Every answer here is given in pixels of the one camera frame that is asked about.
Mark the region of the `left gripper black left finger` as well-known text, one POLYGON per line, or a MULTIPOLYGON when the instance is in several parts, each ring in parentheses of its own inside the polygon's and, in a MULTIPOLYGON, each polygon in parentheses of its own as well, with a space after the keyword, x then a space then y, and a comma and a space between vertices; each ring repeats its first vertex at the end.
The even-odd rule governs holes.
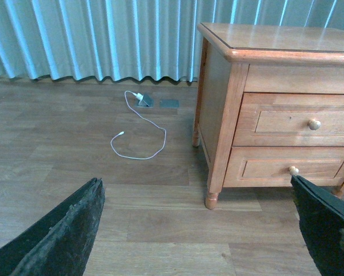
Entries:
POLYGON ((83 275, 105 203, 93 178, 0 248, 0 275, 83 275))

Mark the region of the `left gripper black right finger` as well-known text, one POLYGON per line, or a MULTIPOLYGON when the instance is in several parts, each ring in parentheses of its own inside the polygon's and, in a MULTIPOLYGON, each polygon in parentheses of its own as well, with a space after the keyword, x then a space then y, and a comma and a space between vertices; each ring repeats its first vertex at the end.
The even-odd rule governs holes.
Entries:
POLYGON ((294 203, 305 245, 321 275, 344 275, 344 201, 293 175, 294 203))

